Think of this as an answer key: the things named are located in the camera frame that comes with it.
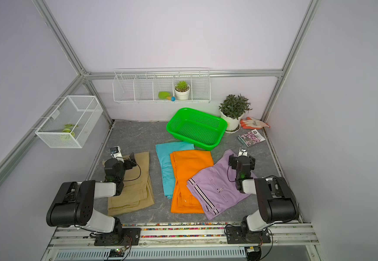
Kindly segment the purple shorts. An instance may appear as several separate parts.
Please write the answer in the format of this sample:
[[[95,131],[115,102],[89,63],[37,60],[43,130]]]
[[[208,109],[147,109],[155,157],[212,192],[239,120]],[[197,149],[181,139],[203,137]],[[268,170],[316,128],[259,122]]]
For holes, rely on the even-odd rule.
[[[201,170],[187,181],[187,188],[201,204],[208,220],[249,197],[239,192],[233,182],[236,171],[228,165],[232,154],[232,150],[226,150],[214,166]]]

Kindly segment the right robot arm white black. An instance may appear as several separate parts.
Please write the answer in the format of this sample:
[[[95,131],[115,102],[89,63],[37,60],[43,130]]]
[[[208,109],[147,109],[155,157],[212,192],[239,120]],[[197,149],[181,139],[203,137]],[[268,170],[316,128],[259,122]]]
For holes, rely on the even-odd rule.
[[[252,170],[255,159],[240,154],[230,155],[229,168],[236,171],[233,182],[242,194],[256,196],[258,210],[243,218],[243,233],[266,232],[275,224],[288,223],[299,218],[299,206],[292,189],[283,177],[268,176],[254,178]]]

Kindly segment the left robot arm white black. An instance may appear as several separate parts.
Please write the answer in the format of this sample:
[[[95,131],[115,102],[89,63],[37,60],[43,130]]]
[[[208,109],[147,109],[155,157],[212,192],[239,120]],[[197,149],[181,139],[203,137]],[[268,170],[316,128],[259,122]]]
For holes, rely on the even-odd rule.
[[[96,234],[121,237],[122,224],[116,217],[107,216],[94,209],[94,200],[119,196],[124,188],[125,174],[138,166],[131,153],[123,158],[119,153],[104,163],[105,180],[63,183],[46,215],[50,227],[78,227]]]

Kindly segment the green plastic basket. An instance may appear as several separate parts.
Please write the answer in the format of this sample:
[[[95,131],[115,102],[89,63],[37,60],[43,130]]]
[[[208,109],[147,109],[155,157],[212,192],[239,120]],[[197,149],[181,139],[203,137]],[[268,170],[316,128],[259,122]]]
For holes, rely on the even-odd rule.
[[[227,129],[227,122],[199,110],[182,108],[170,119],[166,129],[176,139],[211,151],[222,140]]]

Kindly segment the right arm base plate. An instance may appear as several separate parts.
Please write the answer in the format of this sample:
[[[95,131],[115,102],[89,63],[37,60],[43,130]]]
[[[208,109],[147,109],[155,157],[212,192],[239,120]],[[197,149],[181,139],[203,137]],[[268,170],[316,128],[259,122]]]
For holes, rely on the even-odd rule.
[[[251,232],[241,226],[226,225],[224,234],[228,244],[267,244],[271,238],[267,232]]]

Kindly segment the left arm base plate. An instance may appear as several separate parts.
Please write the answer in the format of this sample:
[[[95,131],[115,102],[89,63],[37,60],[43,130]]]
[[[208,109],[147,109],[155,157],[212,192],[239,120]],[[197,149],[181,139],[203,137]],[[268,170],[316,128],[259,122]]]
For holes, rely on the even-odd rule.
[[[122,233],[99,234],[96,235],[94,246],[135,246],[139,244],[141,229],[123,228]]]

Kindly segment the teal pants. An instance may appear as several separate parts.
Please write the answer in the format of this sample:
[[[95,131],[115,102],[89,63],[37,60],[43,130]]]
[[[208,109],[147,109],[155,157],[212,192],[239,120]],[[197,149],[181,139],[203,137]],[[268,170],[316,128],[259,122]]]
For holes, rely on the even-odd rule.
[[[156,148],[156,154],[159,159],[159,163],[161,167],[164,195],[168,199],[172,199],[175,183],[176,183],[176,178],[174,176],[170,154],[177,151],[193,150],[194,145],[188,142],[181,141],[181,142],[169,142],[169,143],[164,143],[164,144],[157,144],[155,148]]]

